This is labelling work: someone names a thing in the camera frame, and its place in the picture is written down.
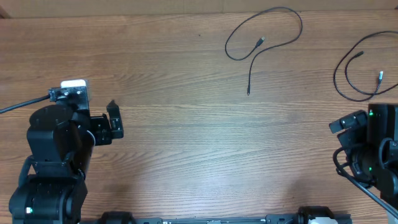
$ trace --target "wire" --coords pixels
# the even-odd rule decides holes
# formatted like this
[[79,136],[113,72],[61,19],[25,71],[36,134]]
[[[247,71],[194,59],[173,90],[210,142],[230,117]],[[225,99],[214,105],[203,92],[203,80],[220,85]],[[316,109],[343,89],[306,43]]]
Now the wire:
[[333,162],[335,163],[337,169],[346,177],[351,183],[353,183],[357,188],[362,190],[367,196],[369,196],[371,199],[373,199],[376,203],[378,203],[382,208],[387,210],[392,216],[398,219],[398,212],[393,209],[390,205],[384,203],[381,199],[379,199],[376,195],[374,195],[372,192],[370,192],[368,189],[363,187],[358,181],[356,181],[352,176],[350,176],[347,171],[344,170],[344,167],[340,165],[340,163],[337,160],[337,155],[341,152],[344,151],[344,147],[341,147],[337,149],[333,153]]
[[384,138],[383,140],[381,140],[380,142],[380,146],[379,146],[379,165],[382,169],[384,169],[384,163],[382,161],[382,156],[383,156],[383,149],[384,149],[384,145],[386,144],[386,142],[388,141],[393,141],[392,138]]
[[344,57],[339,61],[339,63],[337,64],[337,66],[336,66],[336,68],[335,68],[335,71],[333,72],[333,84],[335,85],[336,91],[337,91],[342,97],[346,98],[347,100],[354,101],[354,102],[363,102],[363,101],[366,101],[366,100],[370,100],[372,97],[374,97],[374,96],[376,96],[376,95],[380,95],[380,94],[383,94],[383,93],[385,93],[385,92],[387,92],[387,91],[390,91],[390,90],[392,90],[393,88],[395,88],[395,87],[398,86],[398,83],[397,83],[397,84],[395,84],[395,85],[393,85],[393,86],[387,88],[386,90],[380,91],[380,92],[378,93],[377,91],[378,91],[379,88],[380,88],[381,78],[382,78],[382,72],[381,72],[381,74],[379,75],[379,83],[377,84],[377,88],[376,88],[376,91],[375,91],[375,92],[373,92],[373,93],[368,93],[368,92],[365,92],[365,91],[362,91],[362,90],[356,88],[356,87],[351,83],[351,81],[350,81],[349,78],[348,78],[347,69],[348,69],[349,63],[350,63],[352,60],[354,60],[354,59],[358,58],[359,56],[361,56],[362,54],[364,54],[364,52],[361,51],[361,52],[357,53],[356,55],[354,55],[353,57],[351,57],[351,58],[348,60],[347,65],[346,65],[346,68],[345,68],[345,75],[346,75],[347,82],[349,83],[349,85],[350,85],[354,90],[356,90],[357,92],[362,93],[362,94],[364,94],[364,95],[370,95],[370,97],[367,97],[367,98],[365,98],[365,99],[363,99],[363,100],[355,100],[355,99],[352,99],[352,98],[346,96],[346,95],[345,95],[343,92],[341,92],[341,91],[339,90],[339,88],[337,87],[336,73],[337,73],[338,67],[341,65],[341,63],[343,62],[343,60],[344,60],[344,59],[355,49],[355,47],[356,47],[358,44],[360,44],[362,41],[364,41],[364,40],[366,40],[366,39],[368,39],[368,38],[370,38],[370,37],[373,37],[373,36],[375,36],[375,35],[386,34],[386,33],[389,33],[389,34],[398,34],[398,31],[385,30],[385,31],[375,32],[375,33],[373,33],[373,34],[367,35],[366,37],[363,37],[363,38],[362,38],[361,40],[359,40],[359,41],[354,45],[354,47],[352,47],[352,48],[347,52],[347,54],[344,55]]
[[37,102],[40,102],[40,101],[43,101],[43,100],[46,100],[46,99],[49,99],[49,98],[50,98],[50,95],[47,95],[47,96],[42,96],[42,97],[37,98],[37,99],[33,99],[33,100],[29,100],[29,101],[26,101],[26,102],[23,102],[23,103],[19,103],[19,104],[14,105],[14,106],[9,106],[7,108],[1,109],[0,110],[0,114],[8,112],[8,111],[13,110],[13,109],[17,109],[17,108],[23,107],[23,106],[31,105],[33,103],[37,103]]
[[274,45],[274,46],[271,46],[271,47],[267,47],[266,49],[261,50],[260,52],[258,52],[258,53],[254,56],[254,58],[253,58],[252,61],[251,61],[250,69],[249,69],[248,95],[250,95],[251,69],[252,69],[252,66],[253,66],[253,63],[254,63],[254,60],[256,59],[256,57],[257,57],[259,54],[265,52],[266,50],[270,50],[270,49],[273,49],[273,48],[276,48],[276,47],[280,47],[280,46],[283,46],[283,45],[286,45],[286,44],[295,42],[295,41],[301,36],[301,33],[303,32],[303,20],[301,19],[300,15],[299,15],[296,11],[294,11],[293,9],[291,9],[291,8],[282,7],[282,6],[280,6],[280,7],[272,7],[272,8],[270,8],[270,9],[266,9],[266,10],[264,10],[264,11],[262,11],[262,12],[259,12],[259,13],[255,14],[255,15],[253,15],[253,16],[247,18],[247,19],[246,19],[245,21],[243,21],[242,23],[240,23],[240,25],[238,25],[237,28],[235,28],[235,30],[232,31],[231,35],[229,35],[228,39],[227,39],[226,42],[225,42],[225,53],[226,53],[226,55],[227,55],[230,59],[232,59],[232,60],[244,60],[244,59],[246,59],[248,56],[250,56],[250,55],[254,52],[254,50],[256,50],[256,49],[263,43],[263,41],[265,40],[265,37],[261,37],[261,38],[257,41],[257,44],[254,46],[254,48],[250,51],[250,53],[248,53],[248,54],[247,54],[245,57],[243,57],[243,58],[234,58],[234,57],[232,57],[232,56],[229,55],[229,53],[228,53],[228,51],[227,51],[227,49],[226,49],[226,45],[227,45],[228,41],[230,40],[230,38],[232,37],[232,35],[235,33],[235,31],[236,31],[239,27],[241,27],[245,22],[247,22],[247,21],[249,21],[249,20],[251,20],[251,19],[253,19],[253,18],[257,17],[257,16],[260,16],[261,14],[264,14],[264,13],[267,13],[267,12],[270,12],[270,11],[273,11],[273,10],[275,10],[275,9],[286,9],[286,10],[289,10],[290,12],[294,12],[294,14],[296,14],[297,17],[300,19],[300,33],[298,33],[298,35],[297,35],[294,39],[292,39],[292,40],[290,40],[290,41],[288,41],[288,42],[285,42],[285,43],[283,43],[283,44],[277,44],[277,45]]

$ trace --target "wooden table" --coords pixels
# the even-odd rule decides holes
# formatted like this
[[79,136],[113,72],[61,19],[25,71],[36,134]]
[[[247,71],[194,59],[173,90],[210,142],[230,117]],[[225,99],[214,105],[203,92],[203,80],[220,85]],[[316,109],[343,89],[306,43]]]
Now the wooden table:
[[[381,207],[336,174],[331,155],[339,143],[328,124],[367,108],[337,94],[336,64],[365,35],[398,30],[398,11],[301,12],[301,38],[258,56],[247,96],[252,57],[233,61],[224,43],[251,15],[0,20],[1,107],[72,78],[90,81],[92,115],[105,112],[112,99],[120,105],[125,137],[95,148],[84,218],[108,210],[249,217],[326,205],[351,213],[355,223],[386,222]],[[260,48],[298,30],[296,17],[272,12],[238,30],[229,51],[243,56],[262,35],[267,40]],[[380,70],[381,89],[397,83],[397,49],[392,35],[358,46],[355,52],[365,54],[349,68],[355,85],[373,91]],[[362,98],[342,71],[341,89]],[[371,101],[398,103],[397,92]],[[30,155],[29,116],[47,104],[1,115],[0,223],[11,222],[9,198]]]

